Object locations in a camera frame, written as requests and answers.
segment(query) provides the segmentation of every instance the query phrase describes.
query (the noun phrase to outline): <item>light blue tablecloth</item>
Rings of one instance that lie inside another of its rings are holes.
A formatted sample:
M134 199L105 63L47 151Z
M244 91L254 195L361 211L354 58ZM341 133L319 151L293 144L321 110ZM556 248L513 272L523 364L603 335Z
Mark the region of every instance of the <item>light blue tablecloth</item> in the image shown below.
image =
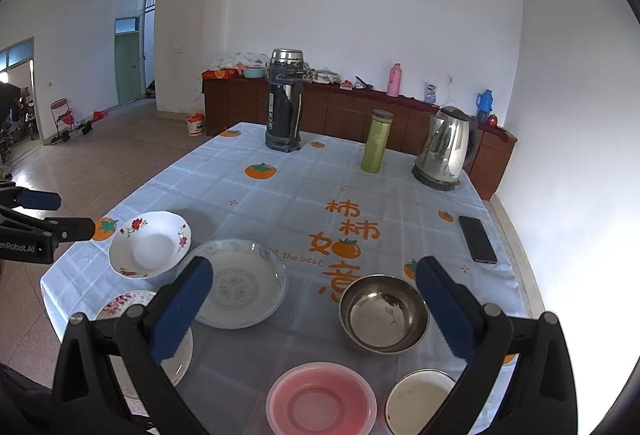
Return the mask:
M169 210L191 226L191 249L213 238L242 237L277 249L283 258L289 291L268 320L239 331L193 325L193 360L177 388L213 433L270 433L266 394L284 371L303 363L332 361L353 368L370 382L379 405L394 383L414 370L437 368L460 376L465 363L451 354L435 322L404 354L363 357L354 351L334 298L358 275L383 272L407 279L406 264L434 255L479 302L526 316L508 255L464 172L458 188L438 192L411 175L411 155L387 150L380 173L369 174L360 169L363 145L356 142L302 134L302 149L282 154L264 145L264 126L242 123L235 130L241 133L211 139L108 213L124 222L143 212ZM245 174L247 167L262 163L276 173L264 180ZM482 219L498 264L471 260L458 221L447 221L447 214ZM357 240L358 258L347 258L354 248L340 243L345 239ZM149 280L116 274L108 262L110 241L76 243L42 278L47 312L61 339L73 312L94 318L125 291L158 289L174 279L175 269ZM322 251L310 251L314 245ZM474 431L493 418L512 371L513 363L503 368ZM382 417L371 433L386 433Z

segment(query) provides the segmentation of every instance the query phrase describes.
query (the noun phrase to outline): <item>blue patterned plate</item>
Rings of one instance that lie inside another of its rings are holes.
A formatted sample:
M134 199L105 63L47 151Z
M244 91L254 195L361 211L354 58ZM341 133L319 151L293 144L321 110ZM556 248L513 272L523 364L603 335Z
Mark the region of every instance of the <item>blue patterned plate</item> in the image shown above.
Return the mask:
M219 329L242 329L266 320L287 293L287 273L280 257L251 240L213 240L194 249L178 267L178 274L194 256L213 267L213 287L196 320Z

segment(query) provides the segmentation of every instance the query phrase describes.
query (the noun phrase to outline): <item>blue gripper pad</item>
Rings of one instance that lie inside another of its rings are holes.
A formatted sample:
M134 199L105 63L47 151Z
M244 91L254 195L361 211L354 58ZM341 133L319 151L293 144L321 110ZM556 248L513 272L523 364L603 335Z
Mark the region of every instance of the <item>blue gripper pad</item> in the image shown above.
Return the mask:
M169 303L163 303L162 289L155 299L160 299L160 315L155 316L153 301L149 304L149 316L153 315L152 330L148 335L149 351L157 364L174 357L189 326L200 310L213 285L213 269L209 260L195 256L171 286L175 293Z
M28 210L57 211L62 205L60 195L48 191L26 190L18 193L16 202Z
M476 354L474 326L463 304L457 300L457 284L446 273L438 275L434 263L444 272L433 256L426 256L418 262L415 283L451 352L456 357L470 361Z

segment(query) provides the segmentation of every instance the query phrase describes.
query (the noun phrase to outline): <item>floral plate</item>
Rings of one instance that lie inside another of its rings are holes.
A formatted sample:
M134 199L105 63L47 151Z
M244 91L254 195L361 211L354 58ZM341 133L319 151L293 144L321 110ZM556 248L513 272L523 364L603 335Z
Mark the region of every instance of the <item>floral plate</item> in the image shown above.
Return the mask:
M148 305L155 295L156 293L151 290L132 290L121 294L120 296L116 296L107 305L102 307L102 310L98 313L96 320L119 318L124 314L124 311L132 305ZM175 352L174 357L164 360L160 365L172 385L175 386L180 383L184 374L187 373L192 355L193 334L191 333L191 328L189 328L184 339L180 343L178 350ZM139 399L136 388L133 386L133 382L129 377L129 372L125 367L122 358L118 355L110 355L110 358L113 371L116 374L118 384L120 385L124 396L129 397L130 399Z
M213 287L196 320L219 329L242 329L271 316L287 293L287 273L280 257L251 240L213 240L193 250L178 274L194 256L213 268Z
M151 211L118 228L109 247L109 263L127 278L151 278L175 267L190 245L191 228L180 215Z

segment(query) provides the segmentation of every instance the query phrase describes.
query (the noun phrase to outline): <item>wooden cabinet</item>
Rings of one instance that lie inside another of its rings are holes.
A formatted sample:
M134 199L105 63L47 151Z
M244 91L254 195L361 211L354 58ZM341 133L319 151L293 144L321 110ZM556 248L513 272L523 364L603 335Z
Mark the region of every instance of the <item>wooden cabinet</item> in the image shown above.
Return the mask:
M205 123L208 136L241 122L266 124L268 84L266 80L204 79ZM307 84L303 96L300 130L333 138L364 142L371 112L387 110L394 115L387 147L406 154L420 154L438 107L411 98L392 98L384 92L344 91L337 86ZM478 152L465 165L471 182L484 200L489 200L511 158L516 138L501 128L480 125Z

